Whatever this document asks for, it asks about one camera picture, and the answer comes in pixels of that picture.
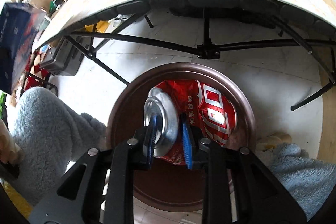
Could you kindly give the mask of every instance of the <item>yellow fabric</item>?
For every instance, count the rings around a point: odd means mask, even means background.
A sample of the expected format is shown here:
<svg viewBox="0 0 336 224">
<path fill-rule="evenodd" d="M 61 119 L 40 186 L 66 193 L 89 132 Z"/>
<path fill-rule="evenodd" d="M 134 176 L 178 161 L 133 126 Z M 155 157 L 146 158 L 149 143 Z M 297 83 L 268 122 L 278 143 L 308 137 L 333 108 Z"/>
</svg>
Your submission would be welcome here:
<svg viewBox="0 0 336 224">
<path fill-rule="evenodd" d="M 8 182 L 4 182 L 3 188 L 19 212 L 28 219 L 33 207 Z"/>
<path fill-rule="evenodd" d="M 109 26 L 109 23 L 107 21 L 99 21 L 97 23 L 97 31 L 98 32 L 105 32 L 107 27 Z M 85 26 L 85 29 L 87 32 L 92 32 L 93 31 L 93 25 L 88 25 Z"/>
</svg>

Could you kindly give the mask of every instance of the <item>screw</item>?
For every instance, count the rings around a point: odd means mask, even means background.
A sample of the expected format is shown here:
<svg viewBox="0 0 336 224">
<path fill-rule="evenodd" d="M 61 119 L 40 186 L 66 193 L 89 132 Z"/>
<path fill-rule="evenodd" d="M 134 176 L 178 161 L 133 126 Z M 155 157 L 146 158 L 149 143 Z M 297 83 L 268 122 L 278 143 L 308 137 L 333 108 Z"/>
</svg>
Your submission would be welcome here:
<svg viewBox="0 0 336 224">
<path fill-rule="evenodd" d="M 208 138 L 201 138 L 201 144 L 209 145 L 211 143 L 211 140 Z"/>
<path fill-rule="evenodd" d="M 239 149 L 239 152 L 243 155 L 248 155 L 250 153 L 250 150 L 247 147 L 242 147 Z"/>
<path fill-rule="evenodd" d="M 95 156 L 98 154 L 98 149 L 97 148 L 90 148 L 89 151 L 87 152 L 90 156 Z"/>
<path fill-rule="evenodd" d="M 131 138 L 127 141 L 128 145 L 136 145 L 138 143 L 138 140 L 136 138 Z"/>
</svg>

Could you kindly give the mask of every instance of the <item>person's hand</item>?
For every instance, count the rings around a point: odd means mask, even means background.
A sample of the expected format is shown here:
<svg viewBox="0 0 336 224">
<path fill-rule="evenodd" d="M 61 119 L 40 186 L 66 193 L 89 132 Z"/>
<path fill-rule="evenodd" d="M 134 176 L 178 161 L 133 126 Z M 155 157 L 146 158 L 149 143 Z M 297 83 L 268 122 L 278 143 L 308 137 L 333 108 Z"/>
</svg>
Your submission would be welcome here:
<svg viewBox="0 0 336 224">
<path fill-rule="evenodd" d="M 0 119 L 0 160 L 2 163 L 19 164 L 24 157 L 21 148 L 14 142 L 5 123 Z"/>
</svg>

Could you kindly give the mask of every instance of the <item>blue rubber tip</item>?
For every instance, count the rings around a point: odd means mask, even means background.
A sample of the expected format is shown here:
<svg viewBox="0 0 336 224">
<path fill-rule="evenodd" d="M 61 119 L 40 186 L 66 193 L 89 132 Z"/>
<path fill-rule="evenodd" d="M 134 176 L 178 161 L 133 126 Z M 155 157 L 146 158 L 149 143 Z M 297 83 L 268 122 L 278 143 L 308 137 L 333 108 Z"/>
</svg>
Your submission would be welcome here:
<svg viewBox="0 0 336 224">
<path fill-rule="evenodd" d="M 184 152 L 184 161 L 188 167 L 191 169 L 193 166 L 193 150 L 188 134 L 188 127 L 186 121 L 182 123 L 182 144 L 183 144 L 183 152 Z"/>
</svg>

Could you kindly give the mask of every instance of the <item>black metal table frame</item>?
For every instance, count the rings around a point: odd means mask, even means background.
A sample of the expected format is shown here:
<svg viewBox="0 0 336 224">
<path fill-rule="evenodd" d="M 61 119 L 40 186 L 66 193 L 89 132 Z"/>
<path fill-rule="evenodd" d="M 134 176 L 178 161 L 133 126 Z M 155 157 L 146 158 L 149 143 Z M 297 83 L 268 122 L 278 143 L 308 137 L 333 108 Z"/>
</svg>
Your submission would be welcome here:
<svg viewBox="0 0 336 224">
<path fill-rule="evenodd" d="M 136 37 L 130 35 L 121 35 L 119 34 L 126 27 L 131 25 L 140 17 L 144 16 L 148 25 L 153 28 L 153 24 L 149 20 L 146 14 L 133 14 L 127 20 L 122 22 L 115 30 L 111 33 L 98 33 L 95 32 L 96 25 L 93 27 L 93 32 L 83 32 L 83 31 L 74 31 L 69 35 L 65 36 L 68 41 L 75 46 L 81 53 L 83 53 L 88 59 L 95 62 L 97 65 L 102 67 L 108 73 L 113 75 L 115 78 L 120 80 L 125 85 L 128 85 L 129 82 L 122 78 L 118 73 L 109 68 L 106 64 L 101 62 L 97 57 L 97 51 L 104 46 L 109 40 L 115 39 L 120 41 L 134 42 L 139 44 L 146 44 L 156 47 L 167 48 L 170 50 L 176 50 L 180 52 L 186 52 L 190 54 L 197 55 L 198 58 L 202 59 L 219 59 L 220 52 L 225 51 L 234 51 L 234 50 L 244 50 L 250 48 L 264 48 L 264 47 L 292 47 L 292 46 L 301 46 L 307 53 L 311 55 L 319 64 L 319 66 L 327 73 L 329 77 L 329 83 L 322 87 L 320 90 L 304 99 L 303 101 L 291 106 L 291 110 L 294 111 L 314 99 L 320 97 L 325 92 L 330 90 L 332 87 L 336 85 L 336 68 L 335 68 L 335 55 L 333 47 L 336 46 L 336 42 L 332 40 L 318 40 L 318 39 L 303 39 L 293 28 L 291 28 L 286 22 L 281 20 L 276 16 L 269 17 L 271 23 L 273 23 L 276 27 L 280 28 L 282 32 L 287 33 L 292 37 L 292 39 L 271 39 L 271 40 L 262 40 L 262 41 L 248 41 L 248 42 L 238 42 L 238 43 L 230 43 L 223 45 L 215 45 L 212 43 L 211 38 L 209 37 L 209 28 L 210 28 L 210 19 L 208 16 L 207 9 L 204 9 L 204 38 L 202 45 L 198 45 L 197 48 L 192 48 L 172 42 L 156 40 L 152 38 L 144 38 L 144 37 Z M 90 46 L 88 49 L 83 47 L 80 43 L 78 43 L 71 35 L 75 35 L 78 37 L 91 37 Z M 93 39 L 94 38 L 103 38 L 104 40 L 97 46 L 93 47 Z M 327 65 L 323 62 L 323 60 L 318 56 L 316 51 L 312 48 L 316 47 L 329 47 L 331 50 L 331 58 L 332 58 L 332 68 L 329 69 Z"/>
</svg>

